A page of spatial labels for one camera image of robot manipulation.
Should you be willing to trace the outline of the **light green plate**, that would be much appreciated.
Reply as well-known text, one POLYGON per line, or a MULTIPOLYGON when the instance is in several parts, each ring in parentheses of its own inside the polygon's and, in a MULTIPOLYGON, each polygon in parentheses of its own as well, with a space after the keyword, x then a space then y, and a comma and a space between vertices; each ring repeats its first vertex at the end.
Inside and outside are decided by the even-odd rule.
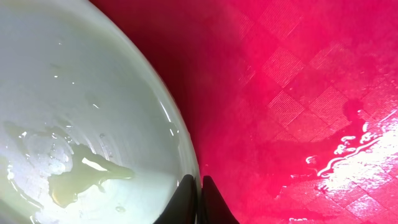
POLYGON ((159 75, 89 1, 1 2, 1 222, 154 223, 198 163, 159 75))

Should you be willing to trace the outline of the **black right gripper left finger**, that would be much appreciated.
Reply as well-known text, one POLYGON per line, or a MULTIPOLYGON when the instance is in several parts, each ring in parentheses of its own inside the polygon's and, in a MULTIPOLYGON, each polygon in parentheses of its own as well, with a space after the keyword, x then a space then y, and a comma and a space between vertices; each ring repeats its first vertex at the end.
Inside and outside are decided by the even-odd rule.
POLYGON ((187 174, 154 224, 195 224, 197 204, 195 178, 187 174))

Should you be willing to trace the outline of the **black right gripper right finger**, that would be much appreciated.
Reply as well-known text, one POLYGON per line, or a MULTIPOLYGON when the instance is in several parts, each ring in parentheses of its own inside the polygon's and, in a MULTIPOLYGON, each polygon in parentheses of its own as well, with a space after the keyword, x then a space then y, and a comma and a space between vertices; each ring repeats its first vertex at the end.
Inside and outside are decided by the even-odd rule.
POLYGON ((239 224, 228 208, 213 179, 209 175, 203 177, 200 223, 239 224))

